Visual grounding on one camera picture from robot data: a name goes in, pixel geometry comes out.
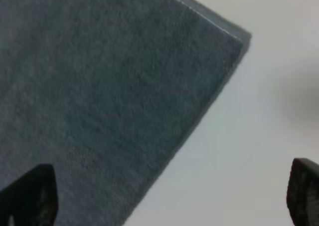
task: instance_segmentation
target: gray fabric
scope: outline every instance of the gray fabric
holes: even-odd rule
[[[57,226],[118,226],[243,43],[176,0],[0,0],[0,189],[57,174]]]

